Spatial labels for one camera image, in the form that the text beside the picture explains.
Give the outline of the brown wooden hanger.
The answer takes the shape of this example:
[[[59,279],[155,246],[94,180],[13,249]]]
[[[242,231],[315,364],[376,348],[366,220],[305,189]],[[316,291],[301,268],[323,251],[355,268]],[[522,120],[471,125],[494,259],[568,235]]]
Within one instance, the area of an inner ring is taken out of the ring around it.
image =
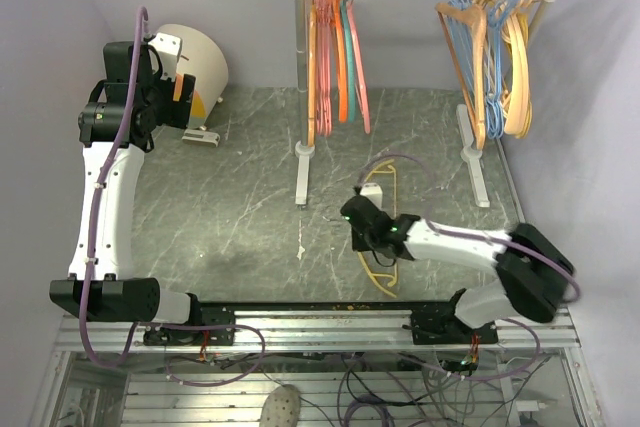
[[[308,145],[315,146],[317,102],[317,11],[311,3],[308,18]]]

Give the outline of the pink plastic curved hanger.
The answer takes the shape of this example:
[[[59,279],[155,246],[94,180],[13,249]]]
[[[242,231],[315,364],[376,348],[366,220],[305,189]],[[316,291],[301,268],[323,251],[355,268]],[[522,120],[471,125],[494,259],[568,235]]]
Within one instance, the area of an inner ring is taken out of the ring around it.
[[[351,78],[353,79],[352,84],[355,88],[355,97],[357,100],[357,104],[362,116],[363,120],[363,129],[366,134],[371,133],[371,121],[370,121],[370,111],[369,111],[369,99],[368,99],[368,89],[365,79],[364,67],[362,62],[362,54],[360,47],[360,40],[357,30],[357,24],[354,14],[354,4],[355,0],[345,0],[345,12],[349,25],[349,34],[351,36],[351,47],[352,47],[352,64],[353,64],[353,73],[351,74]]]

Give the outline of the orange plastic hanger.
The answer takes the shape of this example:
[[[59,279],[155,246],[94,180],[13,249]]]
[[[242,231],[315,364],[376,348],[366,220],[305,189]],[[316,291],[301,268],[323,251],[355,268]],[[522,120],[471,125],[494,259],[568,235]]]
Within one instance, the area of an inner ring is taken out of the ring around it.
[[[344,27],[341,15],[341,1],[333,0],[334,31],[337,48],[337,79],[339,92],[339,121],[348,120],[348,81]]]

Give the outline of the teal plastic hanger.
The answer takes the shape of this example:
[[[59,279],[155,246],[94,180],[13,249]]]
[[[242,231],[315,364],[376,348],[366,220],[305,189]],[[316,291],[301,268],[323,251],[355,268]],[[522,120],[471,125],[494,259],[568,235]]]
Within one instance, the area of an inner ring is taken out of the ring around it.
[[[340,13],[344,32],[346,78],[347,78],[347,121],[353,122],[356,114],[355,59],[350,22],[347,14],[347,1],[340,0]]]

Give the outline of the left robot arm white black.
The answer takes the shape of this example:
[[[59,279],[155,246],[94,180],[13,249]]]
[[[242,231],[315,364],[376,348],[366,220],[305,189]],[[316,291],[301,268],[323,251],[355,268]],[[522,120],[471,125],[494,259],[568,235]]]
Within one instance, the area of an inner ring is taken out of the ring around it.
[[[83,146],[84,197],[76,250],[49,297],[76,318],[97,322],[168,323],[182,344],[203,334],[192,297],[161,288],[133,272],[132,218],[137,180],[154,148],[159,125],[187,126],[195,78],[177,73],[180,38],[157,33],[141,47],[111,42],[103,48],[105,79],[78,116]]]

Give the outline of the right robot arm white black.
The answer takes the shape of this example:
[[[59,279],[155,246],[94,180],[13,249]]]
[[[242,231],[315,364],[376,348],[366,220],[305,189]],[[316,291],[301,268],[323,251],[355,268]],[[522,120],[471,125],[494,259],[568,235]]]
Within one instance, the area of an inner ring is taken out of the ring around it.
[[[476,329],[519,316],[548,324],[561,304],[580,296],[571,262],[536,227],[517,223],[508,231],[473,230],[423,217],[389,216],[370,198],[357,194],[340,209],[351,227],[353,249],[390,260],[453,263],[495,276],[489,284],[463,289],[440,320],[450,341],[465,341]]]

